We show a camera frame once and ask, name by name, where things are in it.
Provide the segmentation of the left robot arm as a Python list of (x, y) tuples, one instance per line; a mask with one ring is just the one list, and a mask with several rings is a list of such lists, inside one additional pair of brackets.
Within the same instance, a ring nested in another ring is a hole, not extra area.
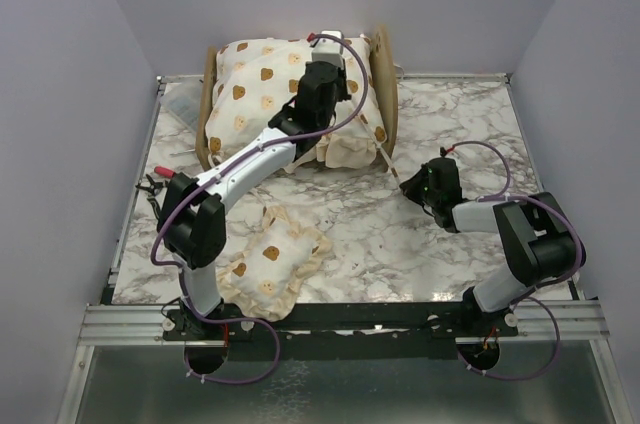
[(222, 164), (191, 178), (170, 179), (158, 218), (151, 261), (175, 266), (186, 326), (206, 339), (220, 329), (222, 302), (214, 260), (226, 240), (226, 214), (249, 191), (311, 150), (330, 126), (336, 105), (348, 100), (345, 61), (312, 61), (294, 97), (268, 122), (257, 138)]

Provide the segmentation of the small bear print pillow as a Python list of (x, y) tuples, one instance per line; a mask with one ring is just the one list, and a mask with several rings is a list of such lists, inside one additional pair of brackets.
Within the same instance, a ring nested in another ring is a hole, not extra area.
[(291, 313), (302, 285), (331, 249), (322, 232), (293, 220), (282, 206), (268, 207), (262, 230), (217, 272), (219, 293), (246, 317), (280, 321)]

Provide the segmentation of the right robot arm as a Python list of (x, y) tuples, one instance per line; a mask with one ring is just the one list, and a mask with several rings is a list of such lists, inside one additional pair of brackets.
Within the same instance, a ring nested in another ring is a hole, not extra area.
[(457, 164), (447, 157), (422, 165), (400, 190), (449, 233), (500, 238), (506, 263), (463, 294), (459, 322), (469, 334), (483, 334), (497, 315), (537, 290), (573, 277), (585, 264), (584, 244), (548, 192), (466, 199)]

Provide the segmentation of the large bear print cushion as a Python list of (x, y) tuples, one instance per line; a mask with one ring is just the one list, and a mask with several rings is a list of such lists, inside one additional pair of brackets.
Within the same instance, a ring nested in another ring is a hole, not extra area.
[[(320, 139), (289, 171), (317, 161), (328, 168), (360, 169), (386, 155), (386, 133), (373, 89), (369, 63), (371, 36), (347, 40), (343, 51), (350, 99), (336, 107), (336, 122), (351, 112), (358, 115), (345, 127)], [(304, 39), (245, 39), (222, 47), (216, 57), (217, 81), (213, 109), (205, 134), (211, 167), (240, 151), (266, 127), (298, 90), (311, 60), (311, 46)]]

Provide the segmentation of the wooden pet bed frame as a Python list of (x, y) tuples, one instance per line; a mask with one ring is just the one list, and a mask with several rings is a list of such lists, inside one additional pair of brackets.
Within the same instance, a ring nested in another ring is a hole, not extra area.
[[(195, 131), (195, 154), (204, 170), (209, 170), (209, 147), (205, 134), (206, 119), (212, 109), (213, 87), (217, 81), (216, 57), (218, 49), (215, 46), (207, 48), (202, 92)], [(371, 52), (369, 63), (372, 71), (372, 83), (375, 90), (379, 112), (386, 133), (386, 141), (382, 149), (391, 158), (396, 145), (398, 132), (398, 89), (396, 69), (392, 56), (391, 42), (387, 27), (384, 24), (375, 26), (371, 34)]]

